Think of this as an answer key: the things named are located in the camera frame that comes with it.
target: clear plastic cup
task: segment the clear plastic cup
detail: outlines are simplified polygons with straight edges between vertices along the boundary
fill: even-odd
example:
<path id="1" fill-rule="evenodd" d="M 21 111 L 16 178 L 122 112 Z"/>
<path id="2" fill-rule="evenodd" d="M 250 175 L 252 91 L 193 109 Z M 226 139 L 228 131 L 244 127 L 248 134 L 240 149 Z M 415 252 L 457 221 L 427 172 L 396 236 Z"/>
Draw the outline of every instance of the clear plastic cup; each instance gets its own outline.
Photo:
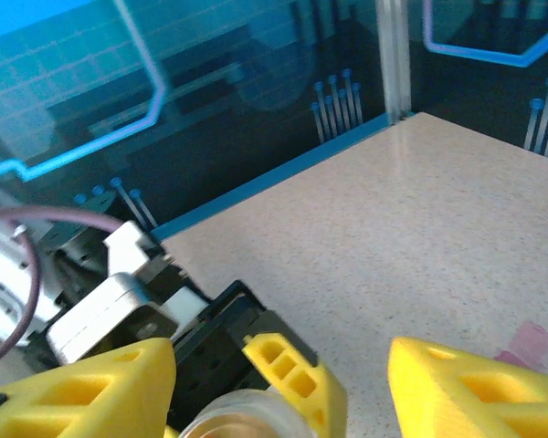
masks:
<path id="1" fill-rule="evenodd" d="M 300 414 L 274 392 L 233 391 L 213 400 L 181 438 L 312 438 Z"/>

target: blue printed line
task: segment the blue printed line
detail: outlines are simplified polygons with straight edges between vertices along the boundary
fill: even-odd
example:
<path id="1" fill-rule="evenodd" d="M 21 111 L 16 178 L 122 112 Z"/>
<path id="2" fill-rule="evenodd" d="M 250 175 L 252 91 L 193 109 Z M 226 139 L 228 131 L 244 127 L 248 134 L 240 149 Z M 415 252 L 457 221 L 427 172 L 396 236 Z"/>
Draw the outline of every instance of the blue printed line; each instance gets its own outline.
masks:
<path id="1" fill-rule="evenodd" d="M 428 50 L 434 53 L 521 68 L 529 67 L 535 60 L 548 53 L 548 33 L 520 55 L 481 50 L 478 48 L 452 46 L 449 44 L 438 44 L 433 41 L 434 26 L 432 19 L 432 0 L 424 0 L 423 17 L 424 44 Z"/>
<path id="2" fill-rule="evenodd" d="M 296 175 L 310 167 L 331 158 L 333 155 L 348 149 L 360 141 L 384 130 L 389 126 L 387 115 L 384 113 L 375 119 L 369 120 L 363 125 L 345 132 L 343 135 L 317 146 L 311 151 L 305 152 L 299 157 L 285 162 L 276 169 L 260 175 L 250 182 L 240 185 L 236 189 L 222 194 L 218 198 L 209 201 L 195 208 L 189 213 L 185 213 L 172 221 L 163 224 L 152 231 L 152 235 L 158 240 L 164 240 L 171 235 L 175 235 L 186 228 L 198 224 L 205 219 L 218 214 L 227 208 L 245 201 L 247 198 L 265 191 L 273 185 Z"/>
<path id="3" fill-rule="evenodd" d="M 57 157 L 51 158 L 45 162 L 28 168 L 25 163 L 17 159 L 9 159 L 0 162 L 0 175 L 8 172 L 15 172 L 22 181 L 31 181 L 39 176 L 52 172 L 60 167 L 70 164 L 80 158 L 86 157 L 93 152 L 100 151 L 118 141 L 124 140 L 138 132 L 151 128 L 156 124 L 163 107 L 164 97 L 167 87 L 164 84 L 163 77 L 158 67 L 154 63 L 153 57 L 144 42 L 136 24 L 134 23 L 128 7 L 124 0 L 114 0 L 114 4 L 118 8 L 118 12 L 123 20 L 124 25 L 128 29 L 128 33 L 132 39 L 132 43 L 136 46 L 138 53 L 142 59 L 144 69 L 148 74 L 150 81 L 153 83 L 153 97 L 151 99 L 150 108 L 143 119 L 126 125 L 114 132 L 99 137 L 96 140 L 85 143 L 77 148 L 64 152 Z"/>

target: metal post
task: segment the metal post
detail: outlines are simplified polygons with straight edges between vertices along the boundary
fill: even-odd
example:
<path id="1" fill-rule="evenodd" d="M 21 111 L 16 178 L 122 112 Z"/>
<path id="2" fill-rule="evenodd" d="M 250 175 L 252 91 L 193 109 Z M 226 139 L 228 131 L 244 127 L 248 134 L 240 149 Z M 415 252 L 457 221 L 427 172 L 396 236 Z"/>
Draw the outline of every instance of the metal post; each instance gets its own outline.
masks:
<path id="1" fill-rule="evenodd" d="M 410 41 L 406 0 L 375 0 L 385 112 L 395 124 L 410 112 Z"/>

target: glass wall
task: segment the glass wall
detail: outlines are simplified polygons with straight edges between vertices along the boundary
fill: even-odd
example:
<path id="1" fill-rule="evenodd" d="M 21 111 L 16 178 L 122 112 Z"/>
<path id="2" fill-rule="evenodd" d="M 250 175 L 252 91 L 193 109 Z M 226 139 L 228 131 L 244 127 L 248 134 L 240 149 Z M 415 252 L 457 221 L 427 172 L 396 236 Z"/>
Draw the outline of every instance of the glass wall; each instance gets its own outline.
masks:
<path id="1" fill-rule="evenodd" d="M 548 0 L 414 0 L 414 111 L 548 157 Z"/>
<path id="2" fill-rule="evenodd" d="M 26 203 L 116 190 L 162 224 L 384 111 L 370 0 L 0 2 L 0 185 Z"/>

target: white tabletop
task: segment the white tabletop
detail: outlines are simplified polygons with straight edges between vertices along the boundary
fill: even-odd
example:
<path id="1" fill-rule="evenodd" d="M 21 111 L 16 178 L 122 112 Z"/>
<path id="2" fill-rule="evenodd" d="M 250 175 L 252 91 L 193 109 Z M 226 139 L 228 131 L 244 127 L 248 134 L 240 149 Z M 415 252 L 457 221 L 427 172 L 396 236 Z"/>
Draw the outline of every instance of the white tabletop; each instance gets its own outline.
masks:
<path id="1" fill-rule="evenodd" d="M 165 242 L 210 295 L 241 278 L 335 371 L 350 437 L 400 436 L 390 341 L 492 357 L 548 329 L 548 159 L 418 114 Z"/>

